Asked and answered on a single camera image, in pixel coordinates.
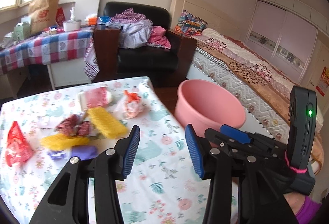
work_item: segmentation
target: plastic bag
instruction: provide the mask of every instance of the plastic bag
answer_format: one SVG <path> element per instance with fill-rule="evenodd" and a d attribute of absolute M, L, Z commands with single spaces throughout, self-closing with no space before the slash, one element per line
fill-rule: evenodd
<path fill-rule="evenodd" d="M 124 90 L 124 95 L 119 100 L 114 115 L 121 119 L 130 119 L 136 117 L 142 111 L 141 97 L 137 93 Z"/>
<path fill-rule="evenodd" d="M 68 118 L 64 119 L 62 122 L 60 122 L 56 128 L 60 133 L 64 134 L 65 136 L 75 136 L 77 133 L 77 129 L 75 128 L 77 122 L 78 117 L 76 114 L 73 114 Z"/>
<path fill-rule="evenodd" d="M 8 133 L 7 149 L 5 152 L 8 166 L 21 166 L 33 155 L 33 150 L 24 137 L 17 121 L 14 121 Z"/>
<path fill-rule="evenodd" d="M 112 101 L 111 92 L 106 87 L 99 87 L 78 94 L 81 111 L 94 107 L 106 107 Z"/>
<path fill-rule="evenodd" d="M 77 127 L 77 135 L 86 137 L 92 132 L 92 127 L 89 121 L 84 121 Z"/>

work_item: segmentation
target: purple sleeve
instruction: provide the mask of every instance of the purple sleeve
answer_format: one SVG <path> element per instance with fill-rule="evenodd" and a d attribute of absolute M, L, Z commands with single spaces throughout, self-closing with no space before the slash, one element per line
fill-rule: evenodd
<path fill-rule="evenodd" d="M 302 208 L 296 214 L 299 224 L 308 224 L 319 210 L 321 204 L 312 201 L 308 196 L 305 197 L 305 202 Z"/>

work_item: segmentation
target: plastic basin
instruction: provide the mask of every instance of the plastic basin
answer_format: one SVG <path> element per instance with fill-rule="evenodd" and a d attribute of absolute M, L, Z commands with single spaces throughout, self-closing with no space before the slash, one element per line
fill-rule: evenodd
<path fill-rule="evenodd" d="M 184 128 L 192 124 L 200 137 L 204 137 L 208 128 L 219 131 L 227 124 L 239 129 L 246 121 L 244 107 L 234 95 L 200 79 L 186 80 L 179 85 L 175 117 Z"/>

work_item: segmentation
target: checkered tablecloth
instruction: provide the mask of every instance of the checkered tablecloth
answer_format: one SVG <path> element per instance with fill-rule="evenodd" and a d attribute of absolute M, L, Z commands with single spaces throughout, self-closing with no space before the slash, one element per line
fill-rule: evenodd
<path fill-rule="evenodd" d="M 30 64 L 83 58 L 93 35 L 91 27 L 46 37 L 34 37 L 0 51 L 0 75 Z"/>

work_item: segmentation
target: desk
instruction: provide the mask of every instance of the desk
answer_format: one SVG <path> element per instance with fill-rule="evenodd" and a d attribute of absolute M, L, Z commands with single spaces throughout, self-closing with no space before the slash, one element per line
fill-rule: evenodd
<path fill-rule="evenodd" d="M 143 98 L 144 111 L 136 118 L 121 120 L 129 130 L 134 124 L 141 130 L 132 172 L 125 181 L 117 182 L 125 223 L 201 223 L 209 181 L 202 181 L 195 174 L 184 130 L 155 95 L 147 77 L 70 87 L 5 103 L 0 112 L 0 195 L 8 208 L 21 224 L 28 224 L 43 195 L 68 161 L 52 161 L 40 146 L 37 116 L 49 115 L 60 121 L 78 113 L 77 94 L 100 86 L 107 86 L 114 97 L 109 111 L 114 110 L 124 89 L 137 92 Z M 253 116 L 247 114 L 250 123 L 262 129 L 259 122 L 253 122 Z M 18 121 L 35 151 L 20 169 L 9 168 L 4 160 L 7 134 L 14 120 Z M 92 140 L 99 152 L 113 147 L 116 142 L 101 135 Z M 95 224 L 92 180 L 89 181 L 88 202 L 89 223 Z M 237 186 L 233 185 L 232 218 L 236 214 Z"/>

